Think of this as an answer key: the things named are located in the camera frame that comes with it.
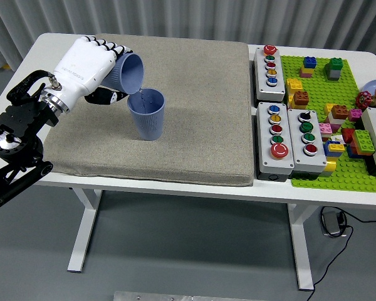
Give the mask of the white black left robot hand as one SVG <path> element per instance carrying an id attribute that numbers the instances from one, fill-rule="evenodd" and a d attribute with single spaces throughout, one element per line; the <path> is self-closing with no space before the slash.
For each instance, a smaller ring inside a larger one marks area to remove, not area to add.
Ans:
<path id="1" fill-rule="evenodd" d="M 41 92 L 53 111 L 68 113 L 79 98 L 93 93 L 115 67 L 118 57 L 132 50 L 95 36 L 78 38 L 55 67 L 55 82 Z"/>

